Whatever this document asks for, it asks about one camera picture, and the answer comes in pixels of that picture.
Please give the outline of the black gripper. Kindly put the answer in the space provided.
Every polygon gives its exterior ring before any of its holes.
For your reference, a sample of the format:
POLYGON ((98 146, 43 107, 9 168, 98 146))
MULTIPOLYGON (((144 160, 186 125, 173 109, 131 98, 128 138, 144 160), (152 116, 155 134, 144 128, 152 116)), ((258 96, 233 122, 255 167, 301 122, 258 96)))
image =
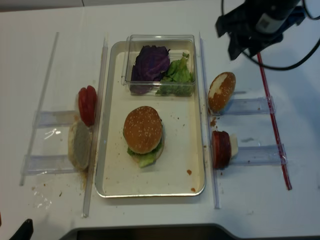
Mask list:
POLYGON ((227 14, 218 17, 215 29, 218 37, 228 34, 230 38, 228 55, 235 60, 243 51, 248 50, 251 58, 265 48, 283 40, 282 33, 263 33, 256 25, 263 15, 260 0, 246 0, 227 14))

